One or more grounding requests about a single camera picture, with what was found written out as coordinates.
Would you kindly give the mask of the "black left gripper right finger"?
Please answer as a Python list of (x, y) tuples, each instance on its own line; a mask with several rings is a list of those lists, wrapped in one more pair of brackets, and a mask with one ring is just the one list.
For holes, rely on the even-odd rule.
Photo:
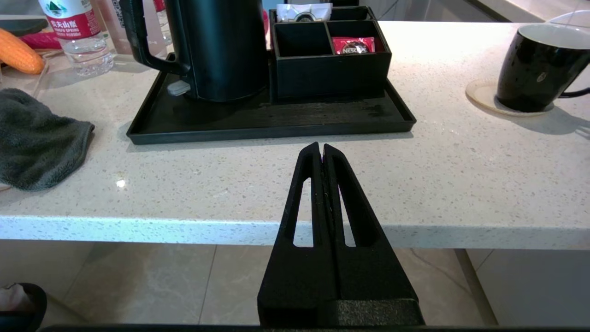
[(417, 302), (345, 154), (329, 144), (323, 148), (323, 175), (339, 297)]

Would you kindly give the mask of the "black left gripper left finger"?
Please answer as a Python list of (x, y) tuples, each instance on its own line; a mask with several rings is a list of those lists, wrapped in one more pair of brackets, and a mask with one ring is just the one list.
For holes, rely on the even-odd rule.
[[(311, 247), (294, 244), (304, 181), (311, 181)], [(257, 296), (262, 326), (326, 326), (326, 305), (335, 299), (335, 269), (326, 216), (319, 144), (303, 148), (270, 260)]]

